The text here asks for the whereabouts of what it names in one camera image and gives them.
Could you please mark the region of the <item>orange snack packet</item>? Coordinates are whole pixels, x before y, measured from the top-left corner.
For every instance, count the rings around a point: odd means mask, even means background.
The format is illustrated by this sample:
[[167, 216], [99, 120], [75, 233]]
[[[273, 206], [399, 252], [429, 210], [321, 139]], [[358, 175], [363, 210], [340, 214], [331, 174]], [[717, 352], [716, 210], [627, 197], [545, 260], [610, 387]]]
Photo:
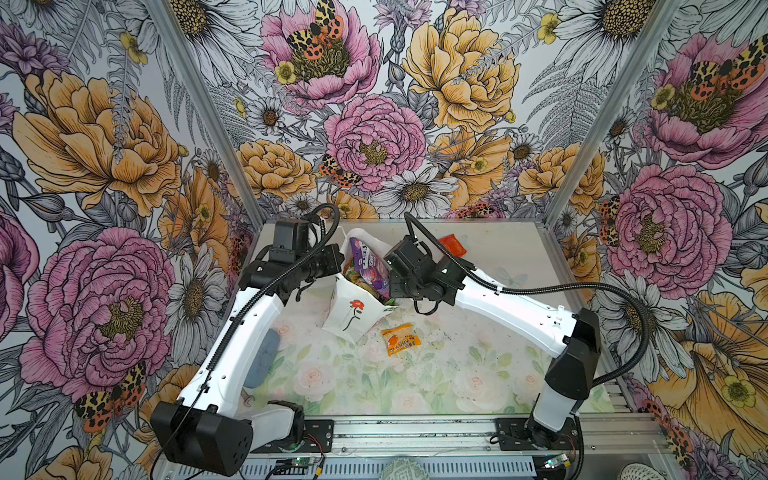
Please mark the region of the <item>orange snack packet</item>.
[[389, 357], [421, 345], [421, 340], [410, 323], [383, 330], [381, 335]]

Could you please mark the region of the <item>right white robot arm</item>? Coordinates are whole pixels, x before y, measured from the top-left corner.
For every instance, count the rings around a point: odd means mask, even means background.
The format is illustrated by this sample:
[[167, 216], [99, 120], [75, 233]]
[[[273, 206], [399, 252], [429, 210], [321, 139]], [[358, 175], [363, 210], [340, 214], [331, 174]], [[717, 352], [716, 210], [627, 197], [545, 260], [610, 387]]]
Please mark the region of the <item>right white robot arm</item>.
[[[632, 370], [650, 343], [650, 313], [634, 295], [601, 282], [577, 282], [537, 288], [511, 288], [474, 264], [456, 257], [414, 215], [406, 214], [407, 235], [386, 255], [390, 294], [443, 304], [480, 314], [546, 351], [552, 360], [545, 384], [524, 423], [521, 437], [535, 447], [550, 447], [567, 420], [576, 416], [591, 390]], [[603, 375], [596, 369], [602, 355], [598, 315], [583, 308], [571, 312], [537, 301], [537, 296], [573, 290], [596, 290], [625, 300], [640, 320], [636, 351]]]

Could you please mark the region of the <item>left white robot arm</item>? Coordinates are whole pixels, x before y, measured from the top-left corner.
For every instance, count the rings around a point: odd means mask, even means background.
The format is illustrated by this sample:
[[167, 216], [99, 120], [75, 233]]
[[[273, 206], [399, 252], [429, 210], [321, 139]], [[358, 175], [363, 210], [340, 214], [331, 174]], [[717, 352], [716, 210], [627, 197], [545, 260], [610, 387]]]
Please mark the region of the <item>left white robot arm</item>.
[[228, 319], [201, 367], [175, 400], [159, 402], [151, 414], [160, 458], [232, 476], [255, 449], [302, 442], [301, 406], [271, 401], [248, 416], [238, 408], [259, 350], [290, 298], [340, 272], [343, 256], [331, 241], [339, 221], [338, 208], [324, 203], [275, 223], [271, 244], [243, 269]]

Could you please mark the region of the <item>grey oval case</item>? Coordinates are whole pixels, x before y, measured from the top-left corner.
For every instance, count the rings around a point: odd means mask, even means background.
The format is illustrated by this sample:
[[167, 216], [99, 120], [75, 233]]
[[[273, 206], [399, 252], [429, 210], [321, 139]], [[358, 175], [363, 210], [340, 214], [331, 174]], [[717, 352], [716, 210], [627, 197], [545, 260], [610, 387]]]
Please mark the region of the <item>grey oval case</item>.
[[280, 346], [280, 335], [277, 331], [270, 329], [249, 368], [244, 381], [244, 387], [255, 389], [262, 385], [268, 375], [269, 369], [273, 364]]

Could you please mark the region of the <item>aluminium front rail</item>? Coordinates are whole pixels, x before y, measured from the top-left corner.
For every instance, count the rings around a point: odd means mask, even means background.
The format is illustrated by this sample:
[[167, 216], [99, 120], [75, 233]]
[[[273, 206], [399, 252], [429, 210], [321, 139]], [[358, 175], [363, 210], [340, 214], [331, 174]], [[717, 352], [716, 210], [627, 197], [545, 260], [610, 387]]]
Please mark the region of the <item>aluminium front rail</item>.
[[[670, 448], [660, 427], [648, 414], [586, 413], [580, 416], [582, 446], [576, 451], [502, 451], [495, 438], [494, 420], [525, 415], [403, 415], [403, 416], [309, 416], [335, 422], [329, 458], [341, 457], [441, 457], [498, 456], [576, 453], [597, 455], [666, 454]], [[253, 453], [251, 457], [292, 454]], [[297, 453], [318, 456], [320, 454]]]

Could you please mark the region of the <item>white paper bag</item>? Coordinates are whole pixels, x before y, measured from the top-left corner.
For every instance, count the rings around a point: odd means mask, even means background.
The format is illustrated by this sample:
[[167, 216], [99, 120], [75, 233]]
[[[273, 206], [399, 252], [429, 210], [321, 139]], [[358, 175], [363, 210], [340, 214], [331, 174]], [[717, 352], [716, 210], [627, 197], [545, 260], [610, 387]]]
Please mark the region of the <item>white paper bag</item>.
[[389, 268], [384, 261], [384, 256], [389, 252], [391, 246], [370, 235], [362, 228], [349, 230], [342, 242], [341, 253], [344, 260], [341, 272], [335, 275], [330, 310], [323, 324], [323, 329], [343, 340], [356, 343], [375, 323], [393, 312], [397, 305], [394, 298], [390, 297], [390, 300], [384, 303], [345, 277], [347, 267], [352, 260], [349, 247], [349, 240], [352, 237], [365, 242], [384, 262], [388, 272]]

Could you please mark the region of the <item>floral table mat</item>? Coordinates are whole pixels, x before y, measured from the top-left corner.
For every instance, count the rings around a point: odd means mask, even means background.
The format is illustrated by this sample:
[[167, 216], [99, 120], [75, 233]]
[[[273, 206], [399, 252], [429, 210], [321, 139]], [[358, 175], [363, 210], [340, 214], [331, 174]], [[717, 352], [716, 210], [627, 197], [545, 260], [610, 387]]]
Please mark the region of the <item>floral table mat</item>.
[[[285, 400], [331, 416], [531, 411], [551, 358], [521, 336], [473, 312], [442, 307], [425, 317], [402, 306], [350, 343], [322, 328], [332, 290], [309, 289], [273, 323], [278, 354], [264, 383], [242, 391], [242, 407]], [[421, 345], [389, 357], [381, 332], [407, 323]]]

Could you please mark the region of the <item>small purple snack bag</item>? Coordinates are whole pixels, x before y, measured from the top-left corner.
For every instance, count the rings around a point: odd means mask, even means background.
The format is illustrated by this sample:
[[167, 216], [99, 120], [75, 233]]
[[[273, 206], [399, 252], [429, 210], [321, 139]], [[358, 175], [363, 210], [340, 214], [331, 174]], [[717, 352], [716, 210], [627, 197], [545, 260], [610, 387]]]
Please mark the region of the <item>small purple snack bag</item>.
[[378, 300], [390, 300], [389, 272], [384, 262], [362, 240], [349, 240], [352, 260], [345, 277], [356, 286], [366, 290]]

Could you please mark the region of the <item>small red sachet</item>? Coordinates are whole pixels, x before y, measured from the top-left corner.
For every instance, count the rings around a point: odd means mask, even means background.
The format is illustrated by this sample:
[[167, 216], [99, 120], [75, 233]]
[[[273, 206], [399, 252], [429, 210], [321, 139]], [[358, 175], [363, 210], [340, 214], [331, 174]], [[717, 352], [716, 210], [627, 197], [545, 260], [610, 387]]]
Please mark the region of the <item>small red sachet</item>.
[[444, 236], [439, 241], [455, 257], [461, 258], [467, 253], [465, 247], [454, 234]]

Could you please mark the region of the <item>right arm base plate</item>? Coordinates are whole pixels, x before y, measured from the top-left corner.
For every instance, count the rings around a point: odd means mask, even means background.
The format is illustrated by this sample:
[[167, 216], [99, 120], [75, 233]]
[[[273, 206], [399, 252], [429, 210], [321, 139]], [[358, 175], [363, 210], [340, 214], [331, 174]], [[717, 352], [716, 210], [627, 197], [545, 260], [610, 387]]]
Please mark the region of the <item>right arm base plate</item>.
[[582, 446], [580, 428], [567, 418], [556, 433], [544, 427], [529, 427], [528, 417], [500, 417], [494, 420], [495, 438], [502, 451], [576, 451]]

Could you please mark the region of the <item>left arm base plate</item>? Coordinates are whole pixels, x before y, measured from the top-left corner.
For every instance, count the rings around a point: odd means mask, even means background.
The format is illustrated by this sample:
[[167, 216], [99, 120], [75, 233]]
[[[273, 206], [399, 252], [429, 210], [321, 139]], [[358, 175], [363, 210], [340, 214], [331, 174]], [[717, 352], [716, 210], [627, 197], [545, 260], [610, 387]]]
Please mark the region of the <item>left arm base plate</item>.
[[294, 454], [294, 453], [330, 453], [334, 441], [335, 422], [333, 420], [309, 419], [304, 423], [302, 437], [297, 442], [291, 438], [268, 443], [253, 453]]

